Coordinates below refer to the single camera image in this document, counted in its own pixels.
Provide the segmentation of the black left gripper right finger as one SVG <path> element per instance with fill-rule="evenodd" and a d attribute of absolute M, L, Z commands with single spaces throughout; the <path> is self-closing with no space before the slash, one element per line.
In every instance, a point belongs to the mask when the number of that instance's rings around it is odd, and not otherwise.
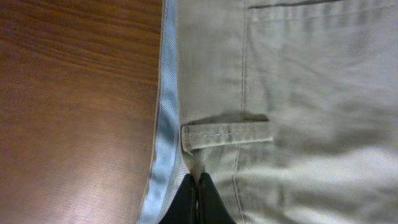
<path fill-rule="evenodd" d="M 200 224 L 236 223 L 224 206 L 208 173 L 204 172 L 201 174 L 198 189 L 198 219 Z"/>

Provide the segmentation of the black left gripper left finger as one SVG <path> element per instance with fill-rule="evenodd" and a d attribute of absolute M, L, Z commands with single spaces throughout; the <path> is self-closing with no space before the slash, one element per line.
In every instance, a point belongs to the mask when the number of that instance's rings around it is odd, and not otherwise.
<path fill-rule="evenodd" d="M 195 180 L 191 174 L 187 174 L 159 224 L 194 224 L 196 202 Z"/>

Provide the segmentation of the khaki green shorts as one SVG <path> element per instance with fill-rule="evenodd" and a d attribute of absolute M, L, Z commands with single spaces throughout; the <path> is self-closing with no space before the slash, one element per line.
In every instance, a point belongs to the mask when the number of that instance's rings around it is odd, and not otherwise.
<path fill-rule="evenodd" d="M 397 2 L 165 1 L 138 223 L 186 174 L 236 223 L 397 222 Z"/>

